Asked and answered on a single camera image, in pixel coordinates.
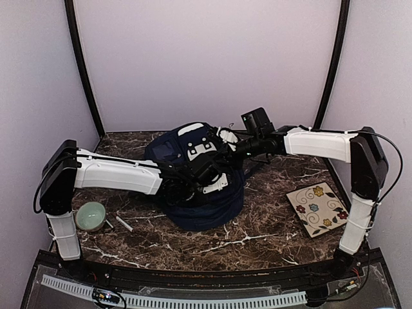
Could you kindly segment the navy blue backpack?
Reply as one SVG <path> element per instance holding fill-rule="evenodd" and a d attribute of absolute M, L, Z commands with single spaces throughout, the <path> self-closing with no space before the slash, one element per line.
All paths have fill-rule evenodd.
<path fill-rule="evenodd" d="M 218 164 L 218 151 L 212 127 L 206 122 L 193 122 L 165 132 L 150 142 L 144 159 L 160 168 L 162 182 L 154 196 L 155 203 L 177 226 L 188 231 L 209 230 L 235 218 L 244 204 L 247 174 L 243 170 L 239 135 L 236 156 L 241 164 Z M 200 191 L 214 183 L 222 173 L 229 177 L 229 185 L 221 191 L 205 194 L 208 202 L 199 206 L 168 206 L 164 200 L 165 185 L 170 180 L 181 180 Z"/>

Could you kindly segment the red capped white marker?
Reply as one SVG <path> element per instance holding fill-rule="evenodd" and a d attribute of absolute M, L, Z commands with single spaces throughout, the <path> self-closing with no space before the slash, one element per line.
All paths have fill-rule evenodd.
<path fill-rule="evenodd" d="M 133 232 L 133 228 L 127 224 L 121 217 L 115 215 L 115 219 L 123 226 L 125 227 L 128 231 Z"/>

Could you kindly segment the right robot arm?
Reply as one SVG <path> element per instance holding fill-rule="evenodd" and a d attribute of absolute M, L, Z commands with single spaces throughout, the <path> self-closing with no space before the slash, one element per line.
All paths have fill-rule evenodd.
<path fill-rule="evenodd" d="M 216 135 L 229 148 L 227 161 L 244 160 L 259 155 L 306 155 L 338 160 L 350 165 L 351 205 L 339 246 L 328 266 L 334 279 L 352 271 L 353 261 L 366 234 L 371 230 L 378 207 L 386 197 L 384 187 L 389 164 L 380 144 L 383 136 L 371 127 L 337 131 L 311 127 L 282 126 L 276 129 L 263 108 L 242 115 L 246 138 L 238 131 L 219 127 Z"/>

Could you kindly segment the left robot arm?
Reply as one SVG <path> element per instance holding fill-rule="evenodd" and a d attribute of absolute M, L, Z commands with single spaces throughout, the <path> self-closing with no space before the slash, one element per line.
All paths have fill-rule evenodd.
<path fill-rule="evenodd" d="M 227 175 L 206 153 L 178 164 L 130 160 L 92 153 L 78 148 L 76 141 L 66 140 L 42 170 L 33 210 L 45 213 L 60 258 L 66 261 L 66 271 L 77 281 L 84 281 L 91 275 L 91 267 L 80 258 L 71 207 L 75 189 L 101 187 L 187 201 L 220 191 L 227 184 Z"/>

